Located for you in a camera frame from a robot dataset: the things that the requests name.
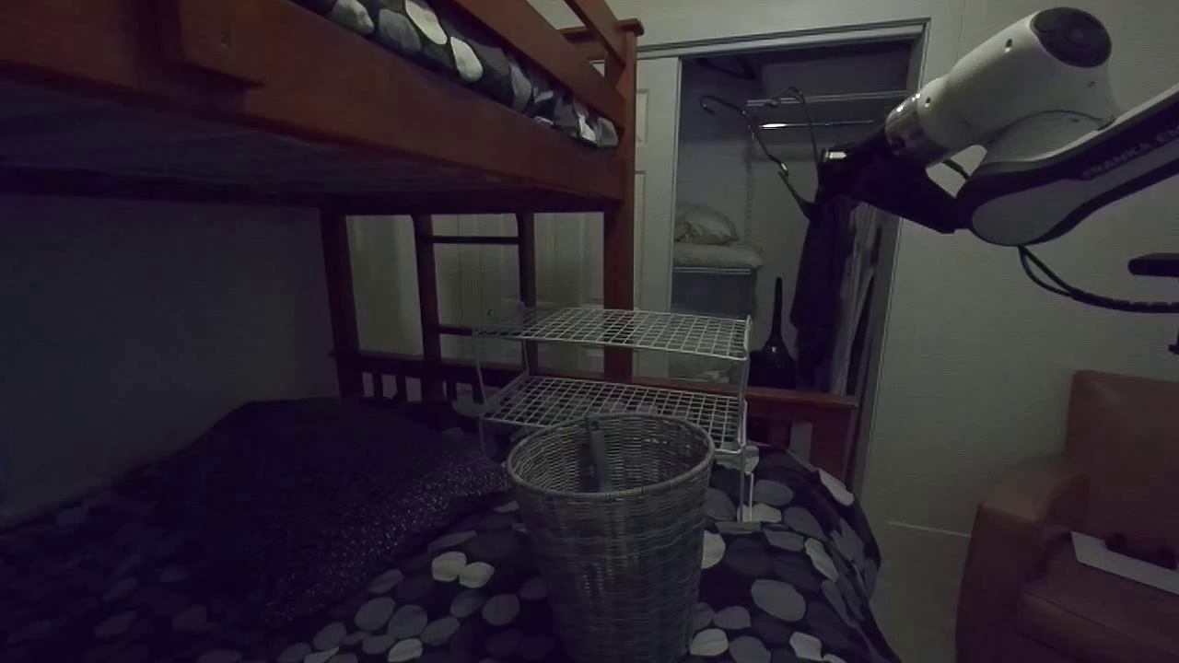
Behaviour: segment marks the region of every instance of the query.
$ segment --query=pillow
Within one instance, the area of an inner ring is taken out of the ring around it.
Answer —
[[[738,230],[729,219],[709,207],[681,207],[673,219],[677,244],[729,248],[738,244]]]
[[[501,489],[474,437],[390,404],[247,404],[204,444],[216,459],[180,487],[204,586],[266,625],[324,610]]]

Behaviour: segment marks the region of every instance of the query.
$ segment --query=top bunk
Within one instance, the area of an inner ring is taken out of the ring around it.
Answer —
[[[0,193],[624,207],[638,26],[569,5],[582,28],[526,0],[0,5]]]

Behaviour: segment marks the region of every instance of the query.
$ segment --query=wooden bunk bed frame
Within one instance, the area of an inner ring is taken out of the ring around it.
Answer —
[[[403,63],[291,0],[22,0],[0,7],[0,193],[321,211],[342,398],[446,401],[430,215],[517,215],[518,298],[534,303],[534,215],[603,215],[603,304],[633,304],[638,22],[569,0],[554,28],[526,0],[440,0],[617,122],[595,150],[471,90]],[[417,231],[424,359],[363,349],[350,215]],[[630,377],[630,354],[608,354]],[[749,390],[751,425],[814,426],[814,459],[851,474],[851,398]]]

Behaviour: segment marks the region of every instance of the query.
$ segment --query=bed ladder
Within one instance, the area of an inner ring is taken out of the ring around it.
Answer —
[[[419,304],[419,359],[426,366],[426,377],[419,378],[424,401],[446,401],[453,393],[441,390],[441,335],[467,338],[474,335],[466,323],[441,323],[440,318],[440,248],[517,248],[517,298],[523,304],[539,303],[539,235],[534,235],[534,215],[517,215],[517,235],[440,235],[430,215],[412,215],[412,244],[417,244],[417,304]]]

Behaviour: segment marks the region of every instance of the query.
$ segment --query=bottom bunk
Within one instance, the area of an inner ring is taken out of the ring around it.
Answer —
[[[735,530],[709,494],[698,654],[896,659],[854,496],[787,453]],[[0,534],[0,659],[564,659],[501,469],[466,419],[258,401],[112,489]]]

